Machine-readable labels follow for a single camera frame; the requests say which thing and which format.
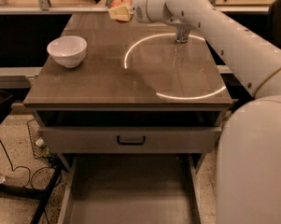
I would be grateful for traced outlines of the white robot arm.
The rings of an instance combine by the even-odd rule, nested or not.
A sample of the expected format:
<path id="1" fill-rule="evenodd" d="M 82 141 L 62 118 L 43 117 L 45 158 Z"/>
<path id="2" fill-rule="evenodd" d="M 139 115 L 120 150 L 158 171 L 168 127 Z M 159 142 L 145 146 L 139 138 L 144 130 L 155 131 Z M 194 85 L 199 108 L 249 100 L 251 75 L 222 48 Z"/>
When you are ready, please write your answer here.
<path id="1" fill-rule="evenodd" d="M 109 15 L 202 33 L 253 98 L 219 139 L 216 223 L 281 224 L 281 49 L 208 0 L 113 0 Z"/>

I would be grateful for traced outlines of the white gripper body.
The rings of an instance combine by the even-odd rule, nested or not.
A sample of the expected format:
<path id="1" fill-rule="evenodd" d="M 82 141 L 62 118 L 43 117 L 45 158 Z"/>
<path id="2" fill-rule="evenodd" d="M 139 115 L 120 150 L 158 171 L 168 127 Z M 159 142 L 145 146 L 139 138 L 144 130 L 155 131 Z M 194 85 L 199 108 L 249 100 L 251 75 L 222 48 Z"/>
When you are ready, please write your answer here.
<path id="1" fill-rule="evenodd" d="M 132 1 L 133 16 L 142 23 L 151 23 L 148 15 L 148 0 L 133 0 Z"/>

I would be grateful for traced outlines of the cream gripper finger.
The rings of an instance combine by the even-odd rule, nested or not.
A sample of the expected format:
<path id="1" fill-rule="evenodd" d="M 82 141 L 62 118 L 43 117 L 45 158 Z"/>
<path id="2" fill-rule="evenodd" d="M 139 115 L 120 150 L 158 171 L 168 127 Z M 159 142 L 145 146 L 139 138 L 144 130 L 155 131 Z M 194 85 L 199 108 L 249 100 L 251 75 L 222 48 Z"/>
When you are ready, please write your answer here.
<path id="1" fill-rule="evenodd" d="M 133 18 L 133 9 L 130 4 L 124 3 L 108 10 L 111 20 L 128 22 Z"/>

